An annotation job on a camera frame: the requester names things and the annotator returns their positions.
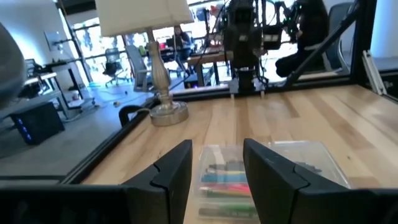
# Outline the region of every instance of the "white lamp shade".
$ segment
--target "white lamp shade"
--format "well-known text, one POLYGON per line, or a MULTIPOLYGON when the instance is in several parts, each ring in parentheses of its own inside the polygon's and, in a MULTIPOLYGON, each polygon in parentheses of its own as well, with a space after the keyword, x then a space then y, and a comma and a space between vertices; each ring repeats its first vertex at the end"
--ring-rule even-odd
POLYGON ((193 22, 187 0, 95 0, 95 3, 103 37, 193 22))

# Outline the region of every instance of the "table lamp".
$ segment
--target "table lamp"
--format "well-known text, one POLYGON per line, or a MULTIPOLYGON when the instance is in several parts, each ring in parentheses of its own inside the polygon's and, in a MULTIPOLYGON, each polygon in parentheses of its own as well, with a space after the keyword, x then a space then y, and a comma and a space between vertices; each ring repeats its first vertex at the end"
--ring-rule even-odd
POLYGON ((188 106, 172 101, 170 76, 160 56, 154 29, 193 22, 187 0, 95 0, 103 37, 146 32, 152 57, 152 81, 160 105, 150 111, 154 126, 168 126, 188 118, 188 106))

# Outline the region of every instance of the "clear plastic box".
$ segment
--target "clear plastic box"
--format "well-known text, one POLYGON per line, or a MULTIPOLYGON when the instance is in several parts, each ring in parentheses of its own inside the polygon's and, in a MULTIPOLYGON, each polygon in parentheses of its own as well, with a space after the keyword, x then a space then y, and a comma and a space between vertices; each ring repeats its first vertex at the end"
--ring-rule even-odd
MULTIPOLYGON (((292 141, 266 146, 312 172, 350 188, 346 177, 322 143, 292 141)), ((242 146, 204 147, 194 186, 200 218, 258 221, 244 174, 242 146)))

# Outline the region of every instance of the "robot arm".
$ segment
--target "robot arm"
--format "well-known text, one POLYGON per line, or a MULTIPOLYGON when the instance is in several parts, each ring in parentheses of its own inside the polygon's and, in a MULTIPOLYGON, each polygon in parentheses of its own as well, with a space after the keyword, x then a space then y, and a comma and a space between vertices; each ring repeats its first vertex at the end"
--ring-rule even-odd
POLYGON ((26 79, 24 56, 0 23, 0 110, 18 95, 26 79))

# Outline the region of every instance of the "person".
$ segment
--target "person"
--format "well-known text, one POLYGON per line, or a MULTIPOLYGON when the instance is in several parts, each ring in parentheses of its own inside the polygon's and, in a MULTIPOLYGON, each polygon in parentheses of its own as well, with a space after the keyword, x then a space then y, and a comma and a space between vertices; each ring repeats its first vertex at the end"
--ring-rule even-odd
MULTIPOLYGON (((276 73, 280 77, 289 76, 328 36, 329 17, 323 0, 308 0, 299 20, 300 29, 296 33, 297 52, 276 61, 276 73)), ((319 56, 313 67, 323 66, 319 56)))
POLYGON ((177 62, 177 64, 179 65, 179 67, 182 70, 185 70, 188 74, 191 74, 192 70, 190 69, 185 69, 185 66, 183 64, 183 62, 187 61, 187 59, 189 58, 191 49, 190 48, 185 48, 185 47, 189 47, 191 46, 191 38, 189 37, 189 35, 182 31, 181 26, 177 25, 174 26, 174 35, 173 38, 176 39, 181 39, 182 44, 183 44, 183 49, 178 49, 177 46, 177 51, 176 51, 176 57, 175 57, 175 61, 177 62))

